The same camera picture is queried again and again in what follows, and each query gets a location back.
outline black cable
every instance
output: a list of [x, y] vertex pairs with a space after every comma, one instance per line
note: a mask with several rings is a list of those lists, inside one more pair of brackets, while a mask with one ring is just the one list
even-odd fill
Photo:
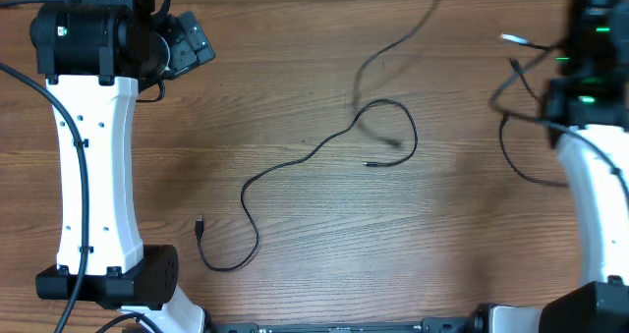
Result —
[[79, 129], [74, 122], [74, 119], [68, 113], [68, 110], [63, 106], [59, 100], [52, 95], [48, 90], [43, 88], [39, 83], [36, 83], [29, 77], [24, 74], [16, 71], [15, 69], [9, 67], [4, 63], [0, 63], [0, 70], [12, 76], [13, 78], [19, 80], [20, 82], [26, 84], [27, 86], [33, 88], [35, 91], [39, 92], [45, 99], [50, 102], [57, 109], [59, 114], [63, 117], [66, 122], [66, 125], [70, 129], [70, 133], [72, 134], [72, 138], [78, 142], [75, 142], [75, 147], [77, 148], [77, 157], [79, 158], [79, 172], [81, 175], [81, 202], [82, 202], [82, 214], [81, 214], [81, 261], [79, 263], [79, 273], [77, 274], [77, 281], [75, 283], [75, 287], [68, 299], [68, 304], [59, 318], [59, 322], [57, 323], [57, 328], [55, 329], [55, 333], [62, 332], [66, 323], [68, 322], [68, 318], [70, 317], [70, 313], [72, 312], [72, 308], [77, 302], [77, 298], [79, 297], [79, 292], [81, 291], [81, 286], [86, 276], [87, 269], [87, 256], [91, 251], [89, 247], [89, 188], [87, 182], [87, 162], [86, 162], [86, 151], [84, 149], [83, 139], [81, 138], [81, 134], [79, 133]]
[[523, 47], [529, 47], [529, 48], [539, 49], [539, 50], [543, 50], [543, 51], [551, 49], [549, 46], [542, 46], [542, 45], [538, 45], [538, 44], [534, 44], [534, 43], [518, 43], [518, 44], [523, 46]]
[[[550, 46], [548, 50], [544, 51], [542, 54], [540, 54], [539, 56], [533, 58], [531, 61], [529, 61], [525, 67], [522, 69], [522, 71], [520, 73], [522, 74], [526, 74], [529, 70], [531, 70], [532, 68], [535, 68], [537, 66], [537, 64], [539, 64], [541, 61], [543, 61], [549, 54], [550, 52], [552, 52], [554, 49], [556, 49], [559, 45], [561, 45], [565, 40], [562, 40], [558, 43], [553, 44], [552, 46]], [[625, 182], [623, 176], [622, 176], [622, 170], [620, 168], [618, 168], [616, 166], [616, 164], [609, 158], [609, 156], [607, 156], [606, 153], [604, 153], [602, 150], [600, 150], [595, 144], [593, 144], [591, 141], [587, 140], [586, 138], [584, 138], [583, 136], [581, 136], [578, 133], [575, 133], [574, 131], [570, 130], [569, 128], [562, 126], [560, 124], [545, 120], [543, 118], [539, 118], [539, 117], [534, 117], [534, 116], [529, 116], [526, 114], [522, 114], [519, 112], [515, 112], [515, 111], [511, 111], [509, 109], [506, 109], [504, 107], [502, 107], [499, 103], [498, 103], [498, 98], [500, 97], [500, 95], [502, 94], [502, 92], [508, 88], [509, 86], [511, 86], [516, 80], [518, 80], [519, 78], [519, 74], [517, 72], [514, 72], [504, 83], [502, 83], [498, 89], [493, 93], [493, 95], [489, 98], [489, 108], [491, 108], [493, 111], [500, 113], [503, 116], [508, 117], [513, 117], [513, 118], [517, 118], [526, 122], [530, 122], [533, 124], [537, 124], [537, 125], [541, 125], [541, 126], [545, 126], [551, 129], [554, 129], [556, 131], [560, 131], [564, 134], [567, 134], [568, 136], [572, 137], [572, 138], [576, 138], [582, 142], [584, 142], [591, 151], [593, 151], [601, 160], [603, 160], [611, 169], [610, 172], [612, 175], [614, 175], [617, 179], [618, 182], [620, 183], [620, 187], [622, 188], [622, 192], [625, 195], [625, 200], [627, 202], [627, 207], [629, 208], [629, 188], [627, 187], [627, 183]]]
[[217, 271], [217, 272], [228, 272], [228, 271], [232, 271], [235, 269], [238, 269], [242, 266], [244, 266], [245, 264], [247, 264], [249, 262], [249, 260], [252, 258], [252, 256], [254, 255], [254, 253], [257, 250], [257, 246], [259, 245], [259, 232], [257, 231], [257, 226], [256, 226], [256, 222], [254, 221], [254, 218], [252, 217], [251, 213], [249, 212], [249, 209], [247, 208], [247, 206], [245, 205], [245, 192], [247, 191], [247, 188], [252, 185], [255, 181], [257, 181], [260, 177], [266, 175], [267, 173], [280, 169], [282, 167], [287, 167], [287, 166], [292, 166], [292, 165], [297, 165], [297, 164], [301, 164], [303, 162], [308, 161], [311, 157], [313, 157], [327, 142], [329, 142], [330, 140], [342, 136], [344, 134], [346, 134], [347, 132], [351, 131], [352, 128], [354, 128], [354, 125], [356, 125], [356, 123], [358, 122], [359, 118], [361, 118], [361, 116], [363, 115], [363, 113], [365, 113], [366, 111], [368, 111], [370, 108], [374, 107], [375, 105], [378, 104], [390, 104], [390, 105], [394, 105], [397, 106], [399, 108], [401, 108], [402, 110], [404, 110], [404, 112], [406, 113], [406, 116], [409, 118], [409, 121], [411, 122], [411, 126], [413, 127], [413, 134], [415, 135], [415, 145], [413, 146], [413, 150], [411, 151], [411, 153], [409, 153], [407, 156], [397, 160], [397, 161], [393, 161], [393, 162], [375, 162], [375, 161], [368, 161], [368, 162], [364, 162], [364, 165], [367, 167], [391, 167], [391, 166], [395, 166], [395, 165], [399, 165], [407, 160], [409, 160], [411, 157], [413, 157], [413, 155], [415, 154], [415, 151], [417, 150], [417, 144], [419, 141], [418, 138], [418, 134], [417, 134], [417, 127], [415, 125], [415, 120], [413, 119], [413, 116], [411, 115], [411, 112], [409, 111], [409, 109], [401, 102], [395, 101], [395, 100], [390, 100], [390, 99], [377, 99], [374, 100], [368, 104], [366, 104], [357, 114], [356, 117], [354, 117], [354, 121], [352, 121], [352, 123], [350, 124], [350, 126], [338, 133], [335, 133], [329, 137], [327, 137], [324, 141], [322, 141], [313, 151], [311, 151], [311, 153], [309, 153], [308, 155], [297, 159], [297, 160], [293, 160], [293, 161], [288, 161], [288, 162], [284, 162], [281, 163], [279, 165], [275, 165], [271, 168], [268, 168], [260, 173], [258, 173], [257, 175], [251, 177], [250, 179], [248, 179], [245, 184], [243, 185], [243, 188], [241, 189], [240, 192], [240, 203], [243, 206], [243, 209], [245, 210], [245, 213], [247, 214], [247, 217], [249, 218], [249, 221], [252, 224], [252, 227], [254, 228], [254, 232], [256, 233], [256, 244], [254, 245], [254, 248], [251, 250], [251, 252], [249, 253], [249, 255], [247, 255], [247, 257], [241, 261], [240, 263], [231, 266], [231, 267], [227, 267], [227, 268], [219, 268], [219, 267], [214, 267], [211, 264], [209, 264], [209, 262], [207, 261], [207, 259], [205, 258], [205, 255], [203, 254], [203, 247], [201, 245], [201, 238], [203, 236], [203, 230], [204, 230], [204, 221], [202, 219], [202, 217], [198, 218], [196, 223], [195, 223], [195, 235], [197, 237], [197, 245], [199, 247], [199, 254], [200, 254], [200, 258], [203, 261], [203, 263], [205, 263], [205, 266], [213, 271]]
[[531, 95], [531, 97], [533, 97], [538, 103], [542, 103], [542, 99], [539, 98], [535, 94], [535, 92], [531, 89], [529, 82], [527, 82], [527, 79], [524, 77], [524, 73], [522, 73], [522, 67], [520, 66], [520, 62], [515, 58], [509, 58], [509, 63], [511, 64], [511, 68], [513, 68], [513, 71], [516, 72], [518, 76], [520, 77], [520, 80], [522, 81], [522, 85], [527, 90], [527, 92]]
[[525, 174], [524, 172], [520, 171], [520, 169], [516, 167], [513, 161], [511, 161], [511, 158], [507, 154], [507, 150], [504, 146], [504, 126], [507, 124], [508, 121], [509, 121], [509, 117], [506, 115], [502, 118], [502, 121], [500, 121], [500, 127], [498, 128], [498, 140], [500, 141], [500, 149], [502, 150], [504, 159], [507, 160], [507, 163], [509, 164], [509, 166], [511, 166], [511, 169], [513, 169], [513, 171], [515, 171], [515, 173], [518, 174], [518, 176], [522, 177], [524, 180], [529, 181], [531, 183], [539, 184], [543, 186], [549, 186], [549, 187], [567, 188], [568, 185], [564, 182], [546, 181], [546, 180], [538, 179], [535, 177], [531, 177]]
[[[533, 92], [533, 90], [529, 86], [529, 83], [527, 82], [526, 78], [524, 77], [524, 73], [522, 71], [522, 67], [520, 66], [520, 62], [518, 62], [517, 59], [509, 58], [509, 63], [511, 64], [511, 67], [513, 68], [513, 71], [515, 73], [517, 73], [518, 76], [520, 77], [520, 80], [522, 81], [522, 84], [524, 85], [524, 87], [527, 90], [527, 92], [531, 95], [531, 97], [533, 97], [538, 102], [538, 104], [541, 104], [542, 100]], [[506, 147], [504, 146], [504, 127], [506, 126], [508, 121], [509, 121], [509, 115], [507, 115], [507, 114], [503, 115], [502, 116], [502, 121], [500, 121], [500, 126], [498, 127], [498, 141], [500, 143], [500, 150], [502, 150], [502, 154], [504, 155], [504, 159], [507, 161], [509, 166], [511, 166], [511, 169], [518, 176], [523, 178], [525, 181], [529, 181], [531, 183], [539, 184], [539, 185], [543, 185], [543, 186], [567, 188], [568, 185], [566, 183], [564, 183], [564, 182], [546, 181], [546, 180], [541, 180], [541, 179], [538, 179], [538, 178], [535, 178], [535, 177], [528, 176], [524, 172], [520, 171], [520, 169], [513, 163], [513, 161], [511, 161], [511, 158], [509, 157], [509, 154], [507, 153]]]
[[153, 333], [163, 333], [162, 330], [159, 329], [159, 327], [157, 327], [157, 325], [153, 321], [148, 319], [143, 313], [138, 313], [138, 312], [131, 312], [131, 313], [120, 315], [110, 320], [109, 322], [107, 322], [107, 324], [105, 324], [100, 329], [98, 329], [96, 333], [105, 333], [106, 331], [109, 330], [109, 328], [112, 328], [116, 324], [124, 320], [131, 319], [131, 318], [134, 318], [136, 322], [142, 321], [145, 325], [148, 326], [148, 328], [150, 328], [153, 331]]
[[0, 2], [0, 8], [8, 8], [22, 4], [45, 4], [45, 3], [59, 3], [65, 0], [5, 0]]
[[157, 81], [157, 84], [159, 85], [159, 95], [157, 96], [157, 98], [152, 99], [152, 100], [139, 99], [139, 100], [136, 100], [136, 102], [150, 103], [150, 102], [159, 102], [159, 101], [161, 101], [164, 98], [164, 96], [166, 95], [166, 85], [164, 84], [164, 79], [160, 78]]
[[[408, 31], [404, 36], [402, 36], [402, 38], [396, 40], [395, 42], [387, 45], [386, 47], [380, 49], [379, 51], [375, 52], [374, 54], [372, 54], [372, 56], [370, 56], [364, 63], [363, 65], [361, 65], [361, 68], [359, 68], [358, 72], [356, 72], [356, 76], [354, 77], [354, 97], [352, 99], [352, 104], [354, 106], [354, 111], [358, 112], [359, 109], [359, 103], [361, 101], [361, 97], [362, 97], [362, 92], [361, 92], [361, 80], [363, 79], [363, 73], [365, 72], [365, 69], [369, 66], [369, 64], [371, 64], [380, 54], [395, 48], [396, 46], [398, 46], [400, 43], [408, 40], [409, 38], [412, 38], [430, 19], [430, 17], [432, 16], [432, 14], [434, 14], [434, 12], [436, 11], [436, 9], [439, 7], [439, 4], [441, 3], [441, 0], [432, 0], [432, 3], [430, 4], [429, 9], [426, 11], [426, 13], [422, 16], [422, 18], [419, 20], [419, 22], [413, 27], [411, 28], [410, 31]], [[397, 139], [391, 139], [391, 138], [386, 138], [386, 137], [380, 137], [378, 135], [376, 135], [371, 129], [369, 129], [367, 126], [365, 126], [363, 123], [359, 123], [358, 124], [358, 128], [363, 131], [365, 134], [367, 134], [369, 137], [371, 137], [372, 139], [376, 139], [378, 141], [381, 142], [385, 142], [393, 147], [400, 147], [400, 145], [402, 144], [400, 140]]]
[[160, 26], [166, 20], [168, 11], [170, 11], [170, 0], [164, 0], [159, 11], [150, 17], [150, 27], [155, 29]]

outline green led light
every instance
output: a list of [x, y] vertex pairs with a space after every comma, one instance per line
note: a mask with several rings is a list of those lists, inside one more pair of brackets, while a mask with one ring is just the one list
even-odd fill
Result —
[[597, 77], [591, 77], [581, 80], [581, 83], [601, 83], [602, 79]]
[[579, 96], [579, 99], [583, 103], [595, 103], [597, 100], [591, 96]]

